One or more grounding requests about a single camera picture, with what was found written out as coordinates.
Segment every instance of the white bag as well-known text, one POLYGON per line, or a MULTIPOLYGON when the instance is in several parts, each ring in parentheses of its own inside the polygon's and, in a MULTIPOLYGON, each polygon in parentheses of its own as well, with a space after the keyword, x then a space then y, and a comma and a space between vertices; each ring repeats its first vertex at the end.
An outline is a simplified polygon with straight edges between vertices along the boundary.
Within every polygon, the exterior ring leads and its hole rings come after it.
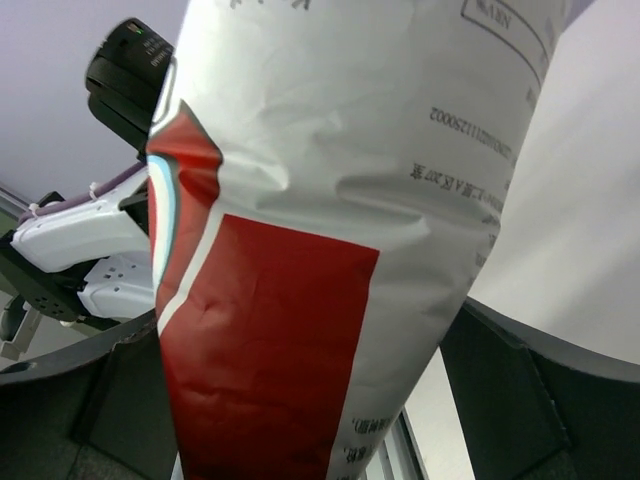
POLYGON ((192 0, 148 146, 186 478, 364 470, 495 242, 564 25, 508 3, 192 0))

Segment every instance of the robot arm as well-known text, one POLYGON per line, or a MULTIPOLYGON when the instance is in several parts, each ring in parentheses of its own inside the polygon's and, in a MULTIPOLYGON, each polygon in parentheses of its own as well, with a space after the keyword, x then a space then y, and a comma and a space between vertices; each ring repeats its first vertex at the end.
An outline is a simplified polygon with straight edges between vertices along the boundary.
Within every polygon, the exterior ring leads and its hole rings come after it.
POLYGON ((0 269, 20 292, 0 320, 1 356, 25 353, 41 316, 90 335, 153 308, 147 171, 138 164, 117 178, 32 205, 0 240, 0 269), (21 315, 17 303, 27 305, 21 315))
MULTIPOLYGON (((153 308, 144 150, 172 53, 130 18, 93 57, 85 82, 89 109, 135 148, 141 163, 73 199, 48 195, 0 237, 0 271, 28 306, 20 323, 25 333, 0 337, 0 355, 16 359, 26 351, 29 315, 91 335, 153 308)), ((15 326, 16 318, 5 311, 1 321, 15 326)))

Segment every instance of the white robot part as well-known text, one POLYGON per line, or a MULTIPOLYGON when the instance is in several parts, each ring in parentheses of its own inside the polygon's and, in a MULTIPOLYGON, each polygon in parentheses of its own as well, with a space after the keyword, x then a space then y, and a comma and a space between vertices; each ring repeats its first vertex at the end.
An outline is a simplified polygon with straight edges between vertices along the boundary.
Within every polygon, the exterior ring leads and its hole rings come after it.
POLYGON ((95 200, 31 218, 18 227, 11 246, 46 273, 122 252, 149 252, 147 235, 119 208, 146 181, 142 169, 95 200))
POLYGON ((87 311, 96 317, 128 320, 153 309, 150 257, 148 251, 133 252, 98 261, 84 278, 84 290, 78 292, 87 311))

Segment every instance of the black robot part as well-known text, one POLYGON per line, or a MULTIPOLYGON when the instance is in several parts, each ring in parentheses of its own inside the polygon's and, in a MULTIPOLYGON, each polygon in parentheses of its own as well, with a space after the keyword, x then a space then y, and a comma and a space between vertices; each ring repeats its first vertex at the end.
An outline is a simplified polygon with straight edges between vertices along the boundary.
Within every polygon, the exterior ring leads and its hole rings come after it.
POLYGON ((141 160, 172 54, 164 38, 129 18, 108 35, 87 69, 91 113, 141 160))

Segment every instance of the purple cable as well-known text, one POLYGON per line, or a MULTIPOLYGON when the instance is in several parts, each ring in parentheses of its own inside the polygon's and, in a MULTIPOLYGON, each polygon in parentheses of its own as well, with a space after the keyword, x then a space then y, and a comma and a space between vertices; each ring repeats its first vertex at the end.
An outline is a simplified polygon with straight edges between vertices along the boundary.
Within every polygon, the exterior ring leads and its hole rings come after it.
MULTIPOLYGON (((109 180, 107 183, 104 183, 98 186, 93 191, 93 194, 96 197, 101 197, 104 194, 109 193, 111 190, 121 185, 123 182, 130 179, 131 177, 133 177, 136 173, 138 173, 140 170, 142 170, 145 167, 146 165, 140 162, 136 163, 135 165, 132 165, 117 177, 114 177, 112 180, 109 180)), ((78 195, 77 197, 70 198, 69 200, 65 200, 64 202, 54 203, 52 205, 47 205, 42 208, 38 208, 35 211, 35 215, 34 215, 34 212, 28 211, 23 213, 20 216, 20 219, 18 220, 18 225, 22 225, 27 220, 34 218, 36 216, 41 217, 43 215, 49 215, 51 213, 62 212, 64 210, 69 210, 70 208, 74 208, 74 207, 77 207, 78 205, 82 205, 83 203, 88 203, 91 201, 93 201, 93 197, 91 196, 91 194, 84 193, 82 195, 78 195)))

